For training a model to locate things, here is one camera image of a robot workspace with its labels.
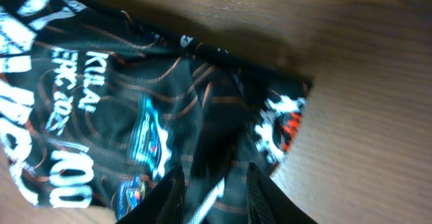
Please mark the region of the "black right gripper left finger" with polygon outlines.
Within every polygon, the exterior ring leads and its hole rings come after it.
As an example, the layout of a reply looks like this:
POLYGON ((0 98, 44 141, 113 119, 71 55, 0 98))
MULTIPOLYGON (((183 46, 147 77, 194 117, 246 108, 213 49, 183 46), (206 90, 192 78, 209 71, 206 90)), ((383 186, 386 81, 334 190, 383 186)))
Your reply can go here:
POLYGON ((184 172, 181 165, 176 165, 117 224, 183 224, 185 195, 184 172))

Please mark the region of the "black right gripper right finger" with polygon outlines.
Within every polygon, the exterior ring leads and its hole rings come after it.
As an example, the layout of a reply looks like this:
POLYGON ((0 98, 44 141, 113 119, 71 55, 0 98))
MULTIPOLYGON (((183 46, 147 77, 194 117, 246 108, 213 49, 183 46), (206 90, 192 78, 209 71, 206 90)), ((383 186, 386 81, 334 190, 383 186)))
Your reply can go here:
POLYGON ((248 166, 246 185, 249 224, 317 224, 255 163, 248 166))

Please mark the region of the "black orange patterned jersey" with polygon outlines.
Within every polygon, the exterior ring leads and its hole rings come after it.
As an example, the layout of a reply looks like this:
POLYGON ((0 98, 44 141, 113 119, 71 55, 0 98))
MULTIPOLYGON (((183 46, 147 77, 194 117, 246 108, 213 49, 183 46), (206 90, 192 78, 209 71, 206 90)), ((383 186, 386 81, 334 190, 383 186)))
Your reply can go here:
POLYGON ((1 143, 33 206, 117 221, 181 165, 184 223, 248 223, 311 83, 77 0, 1 0, 1 143))

